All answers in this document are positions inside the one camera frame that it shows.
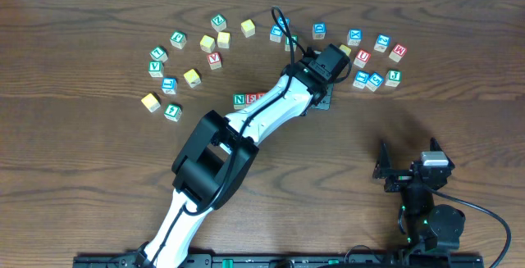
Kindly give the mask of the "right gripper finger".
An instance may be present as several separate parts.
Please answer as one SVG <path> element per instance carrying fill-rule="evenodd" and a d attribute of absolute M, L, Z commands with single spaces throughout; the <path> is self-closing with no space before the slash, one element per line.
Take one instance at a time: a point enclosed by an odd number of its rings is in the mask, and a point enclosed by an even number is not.
<path fill-rule="evenodd" d="M 380 151 L 377 158 L 374 171 L 372 173 L 373 179 L 386 179 L 392 172 L 390 155 L 386 144 L 380 142 Z"/>
<path fill-rule="evenodd" d="M 443 153 L 445 153 L 440 144 L 438 143 L 438 141 L 435 139 L 435 138 L 431 138 L 430 140 L 430 151 L 442 151 Z M 451 159 L 448 157 L 449 159 L 449 165 L 448 167 L 451 168 L 451 169 L 454 169 L 454 163 L 451 161 Z"/>

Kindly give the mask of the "red E block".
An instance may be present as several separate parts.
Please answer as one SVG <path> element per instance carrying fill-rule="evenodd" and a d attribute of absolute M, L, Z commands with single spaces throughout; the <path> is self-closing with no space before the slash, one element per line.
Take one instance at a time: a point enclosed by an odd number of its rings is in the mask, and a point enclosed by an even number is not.
<path fill-rule="evenodd" d="M 245 105 L 249 106 L 256 102 L 258 99 L 258 95 L 256 93 L 246 93 L 245 94 Z"/>

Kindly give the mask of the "green N block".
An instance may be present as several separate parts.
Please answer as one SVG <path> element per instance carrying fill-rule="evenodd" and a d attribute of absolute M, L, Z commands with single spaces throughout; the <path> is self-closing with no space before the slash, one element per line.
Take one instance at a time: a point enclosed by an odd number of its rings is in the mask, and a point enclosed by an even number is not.
<path fill-rule="evenodd" d="M 246 107 L 246 95 L 242 93 L 234 94 L 233 107 L 235 110 L 244 109 Z"/>

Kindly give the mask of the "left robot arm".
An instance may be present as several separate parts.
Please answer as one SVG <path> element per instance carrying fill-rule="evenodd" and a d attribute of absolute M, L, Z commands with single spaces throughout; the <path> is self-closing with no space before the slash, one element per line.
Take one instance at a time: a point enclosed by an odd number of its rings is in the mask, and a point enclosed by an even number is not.
<path fill-rule="evenodd" d="M 258 145 L 317 105 L 349 67 L 349 57 L 333 44 L 320 53 L 308 50 L 254 103 L 226 116 L 216 111 L 203 116 L 172 164 L 176 177 L 168 213 L 154 239 L 138 250 L 135 265 L 179 266 L 206 215 L 221 208 L 242 184 Z"/>

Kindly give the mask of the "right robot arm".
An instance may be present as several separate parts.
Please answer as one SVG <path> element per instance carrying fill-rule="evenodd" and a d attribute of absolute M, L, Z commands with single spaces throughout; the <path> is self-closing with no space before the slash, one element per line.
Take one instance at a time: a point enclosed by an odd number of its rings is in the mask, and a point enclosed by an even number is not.
<path fill-rule="evenodd" d="M 422 152 L 407 170 L 392 167 L 386 144 L 381 143 L 372 177 L 385 181 L 387 193 L 401 195 L 398 226 L 407 236 L 408 246 L 398 252 L 397 260 L 406 266 L 425 261 L 448 266 L 450 253 L 459 248 L 465 215 L 450 205 L 436 205 L 433 194 L 447 184 L 454 168 L 434 138 L 429 150 Z"/>

